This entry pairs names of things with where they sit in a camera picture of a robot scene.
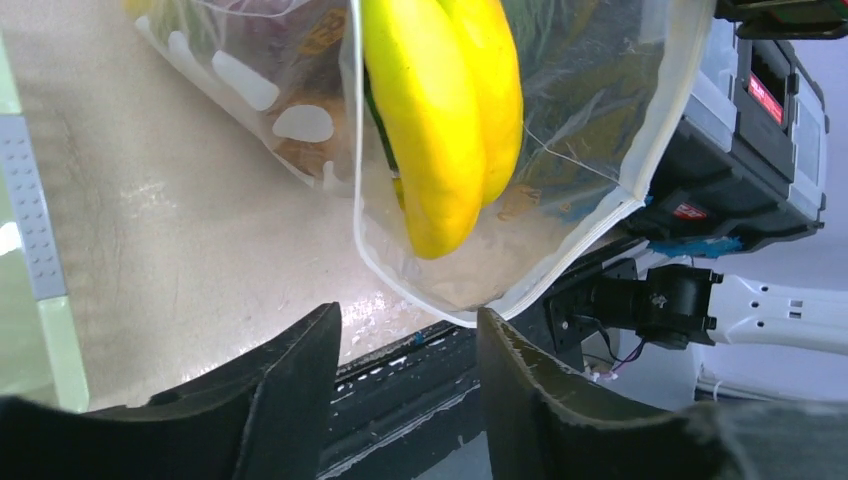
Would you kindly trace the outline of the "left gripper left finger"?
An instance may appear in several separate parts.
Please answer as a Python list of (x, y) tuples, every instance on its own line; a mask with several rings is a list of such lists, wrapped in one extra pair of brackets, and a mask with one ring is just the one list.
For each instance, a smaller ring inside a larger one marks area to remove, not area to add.
[(1, 400), (5, 479), (313, 479), (341, 340), (337, 303), (139, 407)]

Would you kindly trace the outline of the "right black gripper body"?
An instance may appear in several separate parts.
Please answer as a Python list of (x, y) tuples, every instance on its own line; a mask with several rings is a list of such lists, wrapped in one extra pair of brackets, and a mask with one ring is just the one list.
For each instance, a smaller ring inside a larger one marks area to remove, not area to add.
[(718, 0), (714, 16), (755, 40), (837, 40), (847, 36), (847, 0)]

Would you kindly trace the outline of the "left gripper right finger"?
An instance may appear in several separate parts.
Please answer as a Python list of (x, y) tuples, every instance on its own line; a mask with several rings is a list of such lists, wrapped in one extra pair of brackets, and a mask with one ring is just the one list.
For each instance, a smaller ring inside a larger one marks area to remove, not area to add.
[(847, 407), (698, 402), (667, 411), (608, 390), (490, 308), (477, 364), (497, 479), (843, 479)]

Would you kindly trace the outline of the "clear zip top bag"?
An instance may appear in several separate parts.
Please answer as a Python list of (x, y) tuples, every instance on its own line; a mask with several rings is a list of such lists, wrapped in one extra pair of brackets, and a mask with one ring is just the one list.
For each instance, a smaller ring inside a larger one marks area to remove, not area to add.
[(417, 257), (362, 90), (361, 1), (128, 1), (137, 31), (306, 185), (353, 202), (363, 261), (414, 305), (513, 318), (642, 207), (692, 92), (711, 1), (507, 1), (524, 94), (505, 191), (455, 252)]

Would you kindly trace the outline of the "yellow banana toy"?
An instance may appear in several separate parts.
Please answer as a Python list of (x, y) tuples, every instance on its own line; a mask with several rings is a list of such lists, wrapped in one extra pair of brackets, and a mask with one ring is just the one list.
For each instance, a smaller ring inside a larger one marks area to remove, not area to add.
[(414, 254), (457, 250), (506, 190), (523, 138), (517, 47), (498, 1), (365, 1), (367, 98)]

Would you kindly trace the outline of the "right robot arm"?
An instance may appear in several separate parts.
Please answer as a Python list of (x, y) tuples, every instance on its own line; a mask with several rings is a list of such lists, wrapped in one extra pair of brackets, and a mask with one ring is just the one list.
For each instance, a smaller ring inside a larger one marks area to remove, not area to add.
[(579, 269), (542, 304), (557, 356), (611, 329), (642, 344), (769, 344), (845, 354), (847, 295), (683, 265), (815, 234), (826, 207), (829, 119), (796, 40), (847, 33), (843, 1), (721, 1), (692, 93), (647, 204), (628, 220), (674, 262), (637, 273), (632, 258)]

